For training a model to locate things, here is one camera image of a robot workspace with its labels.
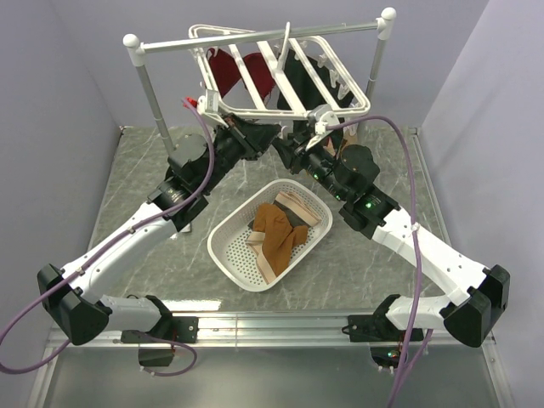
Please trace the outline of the white clip hanger frame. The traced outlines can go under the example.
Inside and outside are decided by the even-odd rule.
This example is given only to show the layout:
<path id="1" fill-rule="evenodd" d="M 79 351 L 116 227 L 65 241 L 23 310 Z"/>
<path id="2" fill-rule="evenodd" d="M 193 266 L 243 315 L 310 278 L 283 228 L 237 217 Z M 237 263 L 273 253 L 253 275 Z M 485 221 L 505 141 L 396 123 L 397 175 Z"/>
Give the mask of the white clip hanger frame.
<path id="1" fill-rule="evenodd" d="M 283 120 L 305 120 L 311 110 L 306 110 L 299 100 L 289 80 L 284 73 L 284 66 L 290 49 L 296 53 L 296 59 L 303 63 L 315 86 L 320 91 L 326 104 L 330 105 L 338 119 L 363 116 L 370 108 L 371 103 L 366 93 L 353 79 L 349 70 L 337 56 L 329 42 L 324 38 L 328 34 L 337 34 L 351 31 L 373 31 L 378 23 L 362 25 L 322 25 L 310 28 L 292 28 L 289 24 L 276 31 L 249 31 L 218 25 L 193 25 L 189 29 L 189 39 L 195 40 L 196 45 L 191 48 L 204 80 L 204 92 L 212 89 L 219 92 L 219 113 L 204 117 L 217 123 L 224 123 L 220 117 L 234 114 L 242 119 L 265 119 L 281 122 Z M 264 70 L 271 76 L 272 83 L 277 87 L 279 94 L 286 101 L 285 108 L 267 107 L 258 92 L 257 76 L 250 73 L 249 64 L 243 60 L 240 46 L 254 44 L 258 53 L 263 57 Z M 249 98 L 253 106 L 249 108 L 234 107 L 224 101 L 219 91 L 219 73 L 212 68 L 212 63 L 206 56 L 206 51 L 216 52 L 220 47 L 226 48 L 227 53 L 234 59 L 234 68 L 241 75 L 246 85 Z M 330 71 L 331 85 L 340 84 L 338 98 L 342 99 L 348 91 L 354 98 L 348 108 L 340 108 L 327 90 L 326 85 L 319 78 L 310 64 L 308 57 L 317 60 L 319 67 L 326 67 Z"/>

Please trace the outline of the orange-brown underwear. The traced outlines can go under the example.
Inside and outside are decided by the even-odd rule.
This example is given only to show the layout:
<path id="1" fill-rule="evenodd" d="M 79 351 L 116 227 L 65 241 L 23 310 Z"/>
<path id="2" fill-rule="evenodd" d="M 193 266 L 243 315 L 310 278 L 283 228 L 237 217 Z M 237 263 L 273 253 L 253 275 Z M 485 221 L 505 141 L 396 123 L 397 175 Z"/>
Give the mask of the orange-brown underwear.
<path id="1" fill-rule="evenodd" d="M 289 233 L 253 231 L 246 244 L 256 254 L 256 265 L 267 284 L 274 282 L 289 266 L 292 250 L 306 243 L 309 228 L 295 227 Z"/>

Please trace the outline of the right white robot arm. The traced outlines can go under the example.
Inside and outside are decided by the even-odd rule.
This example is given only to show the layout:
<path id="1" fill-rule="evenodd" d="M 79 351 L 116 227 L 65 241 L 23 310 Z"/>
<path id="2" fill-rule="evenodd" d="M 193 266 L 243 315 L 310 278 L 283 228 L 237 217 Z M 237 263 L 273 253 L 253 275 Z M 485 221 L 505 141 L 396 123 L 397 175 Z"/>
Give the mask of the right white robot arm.
<path id="1" fill-rule="evenodd" d="M 408 328 L 413 341 L 425 330 L 445 330 L 459 343 L 479 347 L 507 308 L 510 274 L 473 261 L 423 228 L 400 204 L 374 184 L 380 172 L 371 150 L 352 144 L 334 157 L 323 146 L 307 148 L 295 139 L 272 144 L 291 173 L 309 173 L 336 200 L 354 231 L 421 267 L 443 292 L 437 297 L 389 295 L 360 330 L 365 342 L 400 339 Z"/>

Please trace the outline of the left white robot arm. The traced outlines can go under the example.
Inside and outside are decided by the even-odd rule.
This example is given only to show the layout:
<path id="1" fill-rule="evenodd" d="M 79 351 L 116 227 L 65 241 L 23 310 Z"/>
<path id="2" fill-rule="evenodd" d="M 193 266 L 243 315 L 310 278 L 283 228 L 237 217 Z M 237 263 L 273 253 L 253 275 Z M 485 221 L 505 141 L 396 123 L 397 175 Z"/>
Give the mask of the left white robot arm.
<path id="1" fill-rule="evenodd" d="M 58 269 L 37 275 L 43 307 L 74 345 L 107 331 L 143 332 L 166 339 L 172 312 L 157 297 L 110 297 L 109 288 L 158 243 L 177 234 L 207 206 L 207 195 L 240 160 L 257 160 L 280 133 L 277 124 L 248 122 L 234 115 L 204 135 L 182 138 L 168 156 L 164 180 L 138 211 L 95 248 Z"/>

